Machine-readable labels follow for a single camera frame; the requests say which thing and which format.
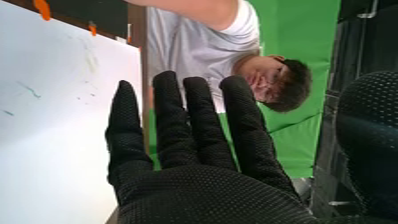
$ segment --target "white t-shirt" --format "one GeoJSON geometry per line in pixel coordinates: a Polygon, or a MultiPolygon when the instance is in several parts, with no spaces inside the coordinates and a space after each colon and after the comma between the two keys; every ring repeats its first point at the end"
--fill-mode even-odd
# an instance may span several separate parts
{"type": "Polygon", "coordinates": [[[236,19],[224,31],[215,31],[172,12],[149,8],[147,33],[149,81],[163,71],[174,71],[184,98],[183,79],[202,77],[209,84],[216,112],[222,113],[218,84],[232,75],[236,61],[259,50],[259,23],[250,3],[240,0],[236,19]]]}

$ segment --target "gloved hand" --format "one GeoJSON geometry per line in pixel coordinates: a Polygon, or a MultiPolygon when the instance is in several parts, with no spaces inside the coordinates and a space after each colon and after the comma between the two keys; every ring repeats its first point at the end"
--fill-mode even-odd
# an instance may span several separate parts
{"type": "MultiPolygon", "coordinates": [[[[110,112],[108,182],[117,195],[119,223],[320,223],[275,160],[272,137],[243,78],[229,77],[220,84],[241,172],[204,79],[184,79],[188,112],[174,72],[154,77],[152,87],[161,171],[152,171],[144,152],[135,93],[124,81],[110,112]]],[[[350,219],[321,223],[362,222],[350,219]]]]}

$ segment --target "green backdrop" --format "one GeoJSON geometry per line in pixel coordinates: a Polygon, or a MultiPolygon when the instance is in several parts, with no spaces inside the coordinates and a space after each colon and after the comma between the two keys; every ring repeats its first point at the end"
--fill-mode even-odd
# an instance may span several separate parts
{"type": "MultiPolygon", "coordinates": [[[[339,0],[250,0],[250,3],[259,15],[263,55],[300,59],[312,69],[312,93],[300,109],[277,114],[259,105],[279,161],[289,177],[304,178],[312,176],[339,0]]],[[[224,114],[220,121],[231,143],[224,114]]],[[[156,161],[152,111],[149,123],[149,152],[156,161]]]]}

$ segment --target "white board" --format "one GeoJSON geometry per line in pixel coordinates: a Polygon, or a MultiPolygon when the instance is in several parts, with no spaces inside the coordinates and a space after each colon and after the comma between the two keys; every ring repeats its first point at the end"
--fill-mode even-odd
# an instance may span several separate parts
{"type": "Polygon", "coordinates": [[[142,105],[138,49],[0,1],[0,223],[108,219],[103,133],[121,79],[142,105]]]}

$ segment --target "black hair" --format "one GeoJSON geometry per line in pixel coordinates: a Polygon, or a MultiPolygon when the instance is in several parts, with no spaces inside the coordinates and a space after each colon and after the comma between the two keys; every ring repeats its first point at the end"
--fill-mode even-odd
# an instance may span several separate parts
{"type": "Polygon", "coordinates": [[[277,112],[286,113],[295,110],[311,93],[312,74],[307,65],[298,60],[286,59],[282,61],[289,68],[275,102],[263,102],[264,106],[277,112]]]}

